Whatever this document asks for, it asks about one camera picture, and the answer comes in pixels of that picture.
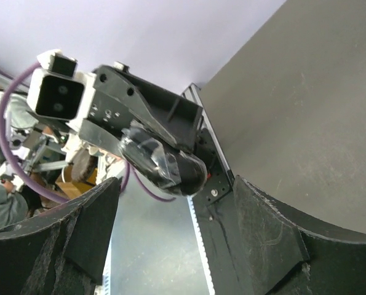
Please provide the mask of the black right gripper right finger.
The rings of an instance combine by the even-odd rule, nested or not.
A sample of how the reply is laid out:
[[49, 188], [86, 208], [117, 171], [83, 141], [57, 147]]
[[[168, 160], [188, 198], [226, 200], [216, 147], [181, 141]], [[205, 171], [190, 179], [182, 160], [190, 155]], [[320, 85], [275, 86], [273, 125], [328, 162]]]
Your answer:
[[240, 176], [234, 202], [254, 294], [366, 294], [366, 234], [304, 213]]

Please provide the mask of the black earbud charging case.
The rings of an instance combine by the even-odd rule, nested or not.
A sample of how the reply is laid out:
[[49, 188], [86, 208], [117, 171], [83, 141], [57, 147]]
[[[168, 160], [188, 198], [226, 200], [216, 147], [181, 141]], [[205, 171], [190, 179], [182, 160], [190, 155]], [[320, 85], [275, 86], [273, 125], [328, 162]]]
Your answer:
[[118, 149], [136, 171], [170, 195], [194, 195], [207, 182], [207, 167], [201, 159], [174, 149], [139, 124], [122, 130]]

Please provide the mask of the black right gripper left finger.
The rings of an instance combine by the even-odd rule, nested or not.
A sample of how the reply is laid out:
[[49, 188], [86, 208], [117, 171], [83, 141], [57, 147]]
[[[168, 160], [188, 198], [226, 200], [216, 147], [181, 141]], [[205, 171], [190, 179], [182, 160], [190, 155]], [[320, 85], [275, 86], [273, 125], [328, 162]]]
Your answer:
[[0, 294], [93, 294], [117, 212], [121, 180], [0, 229]]

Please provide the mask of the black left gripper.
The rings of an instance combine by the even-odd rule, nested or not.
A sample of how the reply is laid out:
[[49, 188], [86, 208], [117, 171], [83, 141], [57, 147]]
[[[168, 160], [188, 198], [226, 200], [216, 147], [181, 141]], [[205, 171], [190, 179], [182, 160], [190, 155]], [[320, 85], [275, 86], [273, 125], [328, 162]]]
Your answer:
[[194, 151], [201, 106], [128, 71], [101, 65], [93, 72], [95, 93], [79, 129], [81, 140], [121, 158], [114, 135], [123, 135], [135, 120], [171, 147]]

